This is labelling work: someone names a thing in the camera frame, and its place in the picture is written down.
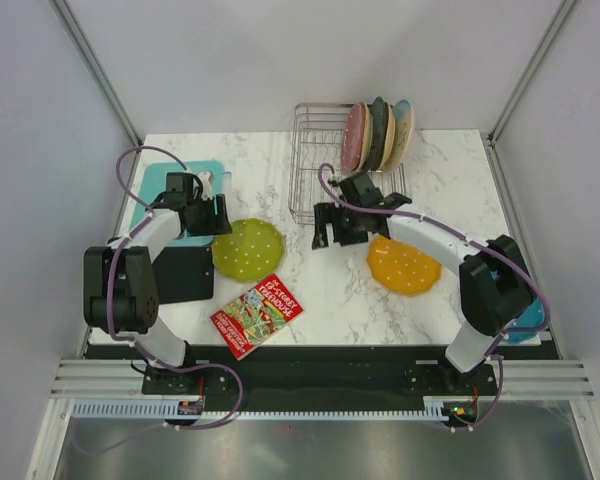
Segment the wire dish rack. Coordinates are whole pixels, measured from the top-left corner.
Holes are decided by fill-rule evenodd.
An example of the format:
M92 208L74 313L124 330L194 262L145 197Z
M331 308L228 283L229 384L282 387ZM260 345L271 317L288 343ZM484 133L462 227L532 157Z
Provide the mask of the wire dish rack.
M341 146L350 109L349 104L338 103L300 103L295 107L288 206L299 225L312 225L313 206L330 200L318 180L319 166L328 163L338 178L342 176Z

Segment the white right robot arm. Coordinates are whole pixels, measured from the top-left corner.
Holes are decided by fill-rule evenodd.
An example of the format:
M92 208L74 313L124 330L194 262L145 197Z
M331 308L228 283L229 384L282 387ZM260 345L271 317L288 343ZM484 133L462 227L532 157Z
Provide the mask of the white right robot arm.
M437 371L445 391L457 394L469 387L473 369L506 337L536 334L549 326L549 301L532 279L513 238L501 235L488 240L464 233L427 214L403 194L383 195L365 172L340 181L326 179L334 171L328 163L317 170L331 200L314 207L313 248L327 247L328 226L341 244L374 233L416 248L457 277L464 321L446 348L447 362Z

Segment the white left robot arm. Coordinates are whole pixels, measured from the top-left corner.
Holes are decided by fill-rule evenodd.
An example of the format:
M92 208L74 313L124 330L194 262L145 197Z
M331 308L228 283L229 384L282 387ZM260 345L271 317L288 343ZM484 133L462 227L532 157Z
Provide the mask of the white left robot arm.
M83 316L88 326L136 348L165 370L165 382L188 393L199 382L192 346L159 316L153 263L168 244L187 234L217 236L232 231L225 196L215 195L212 174L169 172L165 188L133 229L83 258Z

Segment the pink polka dot plate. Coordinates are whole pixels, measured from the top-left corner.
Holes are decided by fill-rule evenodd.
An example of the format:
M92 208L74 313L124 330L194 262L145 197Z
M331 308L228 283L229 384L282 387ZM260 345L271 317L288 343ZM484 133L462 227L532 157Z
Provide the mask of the pink polka dot plate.
M364 113L354 104L345 124L341 146L341 169L346 173L355 172L361 154L364 128Z

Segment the green polka dot plate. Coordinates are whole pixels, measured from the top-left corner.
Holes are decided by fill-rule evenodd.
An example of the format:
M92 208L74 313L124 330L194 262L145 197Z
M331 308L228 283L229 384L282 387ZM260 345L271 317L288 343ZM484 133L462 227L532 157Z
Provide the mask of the green polka dot plate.
M234 221L232 232L212 243L212 260L224 277L258 282L275 273L286 253L285 237L270 222L257 218Z

